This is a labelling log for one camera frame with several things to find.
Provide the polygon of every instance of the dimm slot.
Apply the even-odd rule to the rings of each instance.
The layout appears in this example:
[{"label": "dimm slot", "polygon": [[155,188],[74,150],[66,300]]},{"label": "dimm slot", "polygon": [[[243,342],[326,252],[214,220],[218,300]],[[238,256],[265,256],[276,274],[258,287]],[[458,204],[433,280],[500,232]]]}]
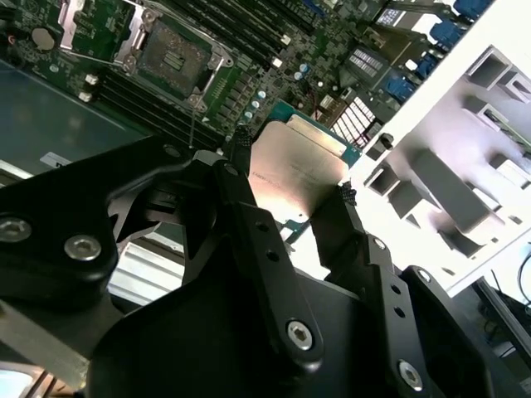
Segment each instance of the dimm slot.
[{"label": "dimm slot", "polygon": [[[128,119],[153,130],[154,133],[168,134],[182,143],[188,144],[192,117],[169,104],[165,104],[146,90],[141,89],[121,76],[111,73],[105,77],[98,94],[102,104],[118,108]],[[193,144],[196,148],[216,150],[224,136],[208,128],[200,121],[194,124]]]},{"label": "dimm slot", "polygon": [[256,50],[252,43],[248,43],[243,38],[235,35],[224,27],[220,22],[213,17],[207,15],[196,3],[172,1],[172,4],[191,18],[198,24],[204,26],[208,31],[217,35],[222,41],[234,46],[244,54],[247,54],[251,59],[260,64],[264,68],[270,67],[270,59]]},{"label": "dimm slot", "polygon": [[233,34],[236,34],[237,32],[237,34],[244,37],[246,41],[251,42],[259,52],[269,53],[271,59],[282,50],[282,46],[279,46],[278,43],[275,44],[278,48],[271,46],[266,42],[264,37],[257,36],[256,31],[246,26],[243,21],[239,21],[237,18],[227,15],[225,10],[218,7],[220,4],[219,2],[214,4],[209,2],[209,0],[197,0],[197,5],[200,4],[202,5],[204,12],[210,16],[216,16],[217,20],[224,27],[228,27]]},{"label": "dimm slot", "polygon": [[270,8],[264,7],[262,10],[256,8],[248,9],[243,7],[236,0],[222,0],[223,2],[230,4],[230,7],[241,10],[249,18],[249,23],[260,25],[261,29],[271,32],[271,35],[276,38],[277,41],[282,41],[285,34],[285,26],[280,21],[282,18],[272,11]]},{"label": "dimm slot", "polygon": [[241,2],[241,0],[229,0],[237,4],[239,8],[248,9],[248,12],[251,12],[255,19],[258,19],[262,23],[266,24],[268,27],[276,29],[279,34],[282,36],[285,34],[285,18],[283,18],[275,9],[267,7],[262,2],[254,1],[252,7],[249,7],[249,2]]},{"label": "dimm slot", "polygon": [[314,27],[302,19],[296,12],[287,7],[281,0],[237,0],[242,6],[247,8],[259,7],[258,4],[264,3],[274,8],[283,18],[287,19],[291,24],[298,27],[300,30],[308,35],[314,32]]},{"label": "dimm slot", "polygon": [[235,27],[238,25],[240,25],[240,28],[244,27],[245,30],[241,31],[241,34],[251,34],[256,37],[257,41],[265,41],[277,54],[284,48],[281,42],[282,35],[267,29],[266,26],[262,25],[261,21],[256,20],[253,17],[251,12],[248,12],[245,9],[235,8],[234,6],[237,6],[237,4],[232,5],[225,0],[217,0],[215,2],[209,2],[206,0],[200,1],[210,8],[219,7],[231,19],[231,22]]}]

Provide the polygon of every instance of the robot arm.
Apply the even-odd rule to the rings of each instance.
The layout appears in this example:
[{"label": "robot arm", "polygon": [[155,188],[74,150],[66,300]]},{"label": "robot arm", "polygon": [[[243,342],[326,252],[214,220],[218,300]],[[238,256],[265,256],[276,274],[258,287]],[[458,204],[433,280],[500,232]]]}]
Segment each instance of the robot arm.
[{"label": "robot arm", "polygon": [[[298,274],[237,153],[146,138],[0,190],[0,340],[90,398],[523,396],[348,190],[310,218],[327,281]],[[183,287],[122,318],[106,285],[160,222],[184,226]]]}]

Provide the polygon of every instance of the cable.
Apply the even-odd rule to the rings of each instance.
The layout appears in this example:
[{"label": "cable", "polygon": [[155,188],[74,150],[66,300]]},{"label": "cable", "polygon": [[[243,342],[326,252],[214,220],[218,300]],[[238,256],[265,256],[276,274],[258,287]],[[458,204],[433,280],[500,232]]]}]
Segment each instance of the cable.
[{"label": "cable", "polygon": [[196,108],[194,106],[192,109],[192,122],[190,123],[190,139],[188,141],[188,147],[190,149],[193,148],[193,133],[194,133],[195,123],[196,123]]},{"label": "cable", "polygon": [[73,52],[73,51],[70,51],[70,50],[61,50],[61,51],[64,52],[65,54],[68,54],[69,56],[76,56],[78,58],[84,58],[86,60],[99,62],[100,64],[113,65],[113,66],[116,65],[114,62],[101,60],[100,58],[94,58],[93,56],[86,56],[84,54],[80,54],[79,52]]},{"label": "cable", "polygon": [[48,398],[50,396],[50,394],[53,392],[53,387],[56,386],[56,383],[57,379],[55,377],[51,379],[50,384],[48,385],[48,388],[46,388],[46,391],[44,391],[42,398]]},{"label": "cable", "polygon": [[315,91],[313,91],[311,87],[308,88],[308,96],[309,100],[312,101],[312,113],[309,116],[310,118],[317,120],[317,111],[319,108],[317,106],[317,98],[315,97]]},{"label": "cable", "polygon": [[33,383],[32,388],[30,388],[30,390],[24,395],[24,398],[32,398],[35,395],[35,393],[37,392],[37,390],[39,389],[39,387],[41,386],[42,382],[47,377],[48,377],[48,372],[47,371],[44,371],[43,373],[41,373],[41,375],[37,378],[35,383]]},{"label": "cable", "polygon": [[528,307],[531,304],[531,298],[528,297],[528,295],[524,292],[524,287],[522,286],[522,276],[524,273],[525,265],[529,262],[531,259],[531,253],[527,255],[527,257],[524,259],[522,264],[520,265],[520,268],[518,269],[518,288],[520,289],[520,293],[524,296],[524,298],[527,300],[527,304],[525,304],[526,307]]},{"label": "cable", "polygon": [[498,278],[496,277],[496,274],[494,273],[492,269],[490,270],[490,272],[492,273],[492,276],[494,276],[494,281],[496,283],[496,286],[498,287],[498,291],[503,294],[504,292],[499,286],[499,282],[498,282]]},{"label": "cable", "polygon": [[13,73],[24,68],[26,64],[26,59],[21,55],[20,49],[17,44],[17,38],[14,35],[4,35],[7,36],[7,43],[9,47],[7,48],[7,58],[8,58],[8,67],[7,69],[0,69],[0,75],[4,73]]}]

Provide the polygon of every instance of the motherboard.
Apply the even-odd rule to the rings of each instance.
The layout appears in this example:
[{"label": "motherboard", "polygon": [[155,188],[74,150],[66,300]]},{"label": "motherboard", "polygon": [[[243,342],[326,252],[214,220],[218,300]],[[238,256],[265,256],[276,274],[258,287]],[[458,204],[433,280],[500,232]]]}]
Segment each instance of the motherboard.
[{"label": "motherboard", "polygon": [[117,122],[216,150],[279,104],[325,128],[379,0],[0,0],[0,56]]}]

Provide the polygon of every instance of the green circuit board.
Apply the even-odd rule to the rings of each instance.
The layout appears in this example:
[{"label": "green circuit board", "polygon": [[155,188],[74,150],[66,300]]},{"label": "green circuit board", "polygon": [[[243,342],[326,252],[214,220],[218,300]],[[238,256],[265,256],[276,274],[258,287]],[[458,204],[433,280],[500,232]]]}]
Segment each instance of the green circuit board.
[{"label": "green circuit board", "polygon": [[[12,26],[26,69],[146,133],[171,133],[171,123],[161,120],[175,109],[194,118],[204,134],[221,136],[241,123],[258,131],[278,100],[319,120],[319,102],[339,96],[338,68],[359,39],[359,27],[381,3],[316,3],[326,11],[323,17],[297,0],[70,1],[77,1],[79,9],[71,49],[65,49],[61,40],[69,27],[61,15],[72,4],[17,0]],[[125,70],[116,59],[120,47],[137,34],[131,27],[140,6],[157,17],[139,31],[145,38],[142,46],[132,47],[134,70]],[[37,28],[47,30],[53,48],[39,47]],[[230,60],[218,65],[220,48]],[[88,75],[98,82],[88,83]],[[152,109],[133,112],[127,100],[134,96],[146,99]]]}]

